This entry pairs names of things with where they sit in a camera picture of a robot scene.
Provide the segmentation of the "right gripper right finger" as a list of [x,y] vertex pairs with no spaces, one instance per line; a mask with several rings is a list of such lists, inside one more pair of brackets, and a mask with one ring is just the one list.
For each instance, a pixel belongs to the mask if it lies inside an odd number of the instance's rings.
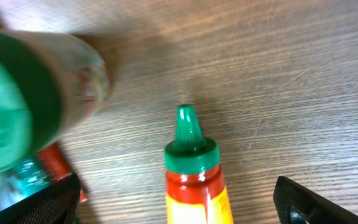
[[358,216],[285,176],[273,201],[281,224],[358,224]]

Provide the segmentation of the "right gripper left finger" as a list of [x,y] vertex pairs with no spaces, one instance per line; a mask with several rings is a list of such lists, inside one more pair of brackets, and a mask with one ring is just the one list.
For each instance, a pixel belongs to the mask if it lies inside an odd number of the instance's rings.
[[0,224],[74,224],[80,201],[76,174],[0,211]]

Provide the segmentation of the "red stick sachet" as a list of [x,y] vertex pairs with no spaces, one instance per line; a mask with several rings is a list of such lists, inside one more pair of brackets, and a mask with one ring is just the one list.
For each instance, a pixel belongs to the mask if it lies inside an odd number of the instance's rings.
[[53,184],[73,173],[73,170],[62,153],[62,147],[59,142],[55,142],[39,151],[36,154],[36,158],[41,163]]

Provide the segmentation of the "green 3M gloves package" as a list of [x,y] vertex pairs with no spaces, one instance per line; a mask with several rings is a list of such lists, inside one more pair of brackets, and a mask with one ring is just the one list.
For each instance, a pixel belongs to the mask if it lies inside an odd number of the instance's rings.
[[50,178],[35,159],[26,159],[0,173],[0,211],[30,197],[51,184]]

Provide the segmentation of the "green cap sauce bottle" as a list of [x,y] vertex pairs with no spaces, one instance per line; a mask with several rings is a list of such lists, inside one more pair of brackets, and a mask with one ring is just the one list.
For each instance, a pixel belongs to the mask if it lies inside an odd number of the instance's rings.
[[164,158],[168,224],[234,224],[219,147],[203,135],[193,105],[177,106]]

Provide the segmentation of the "green lid white jar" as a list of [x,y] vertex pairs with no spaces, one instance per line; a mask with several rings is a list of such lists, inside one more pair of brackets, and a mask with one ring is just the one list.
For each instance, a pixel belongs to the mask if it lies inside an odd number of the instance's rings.
[[0,29],[0,173],[91,116],[110,92],[104,60],[83,40]]

